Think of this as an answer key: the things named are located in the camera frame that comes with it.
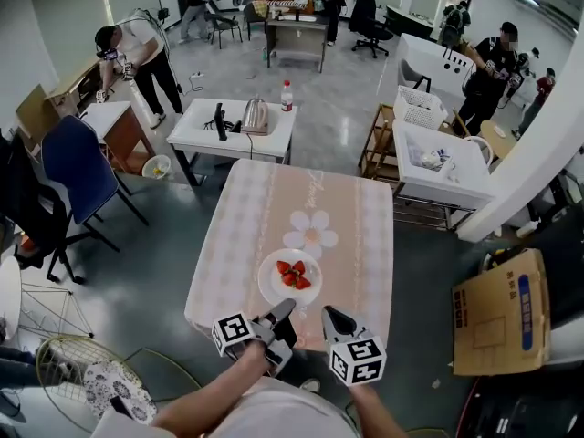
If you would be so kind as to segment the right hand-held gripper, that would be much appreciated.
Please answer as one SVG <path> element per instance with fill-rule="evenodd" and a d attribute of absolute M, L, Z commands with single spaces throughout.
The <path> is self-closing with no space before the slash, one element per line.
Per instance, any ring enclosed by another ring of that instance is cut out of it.
<path fill-rule="evenodd" d="M 345 386 L 357 386 L 382 378 L 387 354 L 362 318 L 343 308 L 326 305 L 321 311 L 323 335 L 328 347 L 328 369 Z"/>

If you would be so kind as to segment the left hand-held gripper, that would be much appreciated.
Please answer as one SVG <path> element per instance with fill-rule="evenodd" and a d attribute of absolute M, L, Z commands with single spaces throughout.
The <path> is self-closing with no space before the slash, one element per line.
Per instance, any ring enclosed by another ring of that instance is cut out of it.
<path fill-rule="evenodd" d="M 277 376 L 291 360 L 297 335 L 290 316 L 297 302 L 286 298 L 263 316 L 250 319 L 243 312 L 219 318 L 212 326 L 212 339 L 221 357 L 236 361 L 252 341 L 264 347 L 269 375 Z"/>

